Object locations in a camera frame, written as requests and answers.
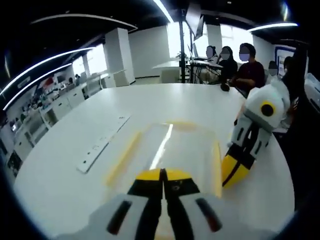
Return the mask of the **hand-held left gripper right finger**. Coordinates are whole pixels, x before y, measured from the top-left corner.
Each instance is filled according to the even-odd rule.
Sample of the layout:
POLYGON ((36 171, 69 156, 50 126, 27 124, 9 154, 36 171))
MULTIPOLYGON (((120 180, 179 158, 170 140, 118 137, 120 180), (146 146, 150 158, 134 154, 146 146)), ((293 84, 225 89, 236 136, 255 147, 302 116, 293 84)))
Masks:
POLYGON ((271 240, 275 233, 244 223, 222 199, 200 192, 181 170, 162 169, 167 212, 177 240, 271 240))

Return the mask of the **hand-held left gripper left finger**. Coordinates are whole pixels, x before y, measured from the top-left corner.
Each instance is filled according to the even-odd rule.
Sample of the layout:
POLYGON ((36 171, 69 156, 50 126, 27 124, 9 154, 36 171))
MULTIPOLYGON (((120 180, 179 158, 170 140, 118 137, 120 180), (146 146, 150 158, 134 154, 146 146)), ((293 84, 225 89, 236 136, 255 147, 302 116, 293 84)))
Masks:
POLYGON ((56 239, 154 239, 162 210, 163 173, 161 168, 141 172, 127 193, 114 196, 91 213, 85 227, 56 239))

